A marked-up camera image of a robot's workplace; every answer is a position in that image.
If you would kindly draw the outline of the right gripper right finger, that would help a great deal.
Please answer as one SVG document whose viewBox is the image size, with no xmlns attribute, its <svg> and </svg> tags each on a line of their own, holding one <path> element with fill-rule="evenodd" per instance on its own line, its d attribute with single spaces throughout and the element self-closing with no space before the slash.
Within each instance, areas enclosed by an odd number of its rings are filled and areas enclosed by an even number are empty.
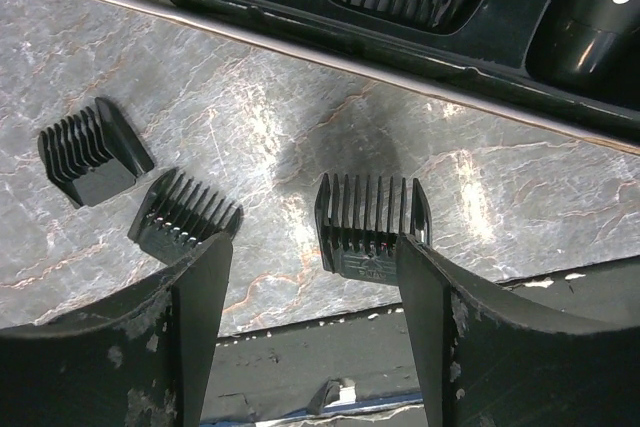
<svg viewBox="0 0 640 427">
<path fill-rule="evenodd" d="M 397 276 L 431 426 L 635 426 L 639 261 L 502 286 L 415 238 Z"/>
</svg>

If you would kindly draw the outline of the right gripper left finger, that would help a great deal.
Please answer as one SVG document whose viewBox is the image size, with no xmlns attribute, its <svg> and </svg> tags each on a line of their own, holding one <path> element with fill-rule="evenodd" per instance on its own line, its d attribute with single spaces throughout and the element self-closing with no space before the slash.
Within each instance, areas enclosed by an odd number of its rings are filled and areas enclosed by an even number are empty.
<svg viewBox="0 0 640 427">
<path fill-rule="evenodd" d="M 216 234 L 97 302 L 2 329 L 2 425 L 199 425 L 232 254 Z"/>
</svg>

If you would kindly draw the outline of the grey hair clipper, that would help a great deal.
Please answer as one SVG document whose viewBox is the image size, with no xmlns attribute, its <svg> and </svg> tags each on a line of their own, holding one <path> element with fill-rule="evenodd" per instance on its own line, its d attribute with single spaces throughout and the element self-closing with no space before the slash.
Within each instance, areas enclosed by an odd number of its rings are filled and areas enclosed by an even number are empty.
<svg viewBox="0 0 640 427">
<path fill-rule="evenodd" d="M 534 77 L 585 88 L 621 59 L 639 31 L 639 0 L 552 0 L 531 43 Z"/>
</svg>

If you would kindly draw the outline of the black comb attachment with brush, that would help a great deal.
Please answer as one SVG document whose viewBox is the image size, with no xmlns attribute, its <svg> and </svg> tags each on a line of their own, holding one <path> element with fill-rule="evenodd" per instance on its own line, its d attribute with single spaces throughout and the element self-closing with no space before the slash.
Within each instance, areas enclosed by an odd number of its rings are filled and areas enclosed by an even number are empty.
<svg viewBox="0 0 640 427">
<path fill-rule="evenodd" d="M 155 167 L 123 113 L 103 97 L 41 130 L 37 145 L 48 180 L 76 209 L 119 195 Z"/>
</svg>

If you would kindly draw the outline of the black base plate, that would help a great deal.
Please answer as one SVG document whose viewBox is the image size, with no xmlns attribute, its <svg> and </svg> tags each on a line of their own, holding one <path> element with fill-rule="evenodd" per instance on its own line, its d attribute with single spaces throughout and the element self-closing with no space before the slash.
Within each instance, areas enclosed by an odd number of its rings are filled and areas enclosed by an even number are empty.
<svg viewBox="0 0 640 427">
<path fill-rule="evenodd" d="M 579 316 L 619 323 L 639 318 L 636 257 L 501 285 Z M 201 422 L 251 425 L 350 407 L 387 410 L 420 399 L 403 309 L 391 304 L 220 339 Z"/>
</svg>

